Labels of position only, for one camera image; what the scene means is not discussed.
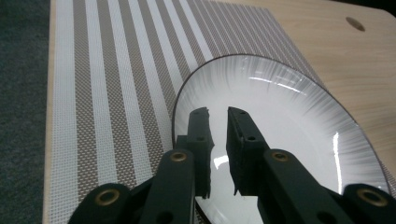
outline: wooden table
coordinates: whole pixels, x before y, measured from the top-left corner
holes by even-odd
[[[396,176],[396,19],[388,12],[322,0],[222,0],[266,7],[367,134]],[[47,143],[50,145],[54,74],[55,0],[51,1]],[[359,21],[365,31],[351,26]],[[46,153],[49,196],[50,148]],[[44,222],[48,222],[45,208]]]

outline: striped placemat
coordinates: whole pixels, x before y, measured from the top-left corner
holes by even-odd
[[[284,63],[323,86],[271,13],[202,0],[58,0],[45,220],[65,223],[93,188],[132,188],[172,149],[184,80],[237,53]]]

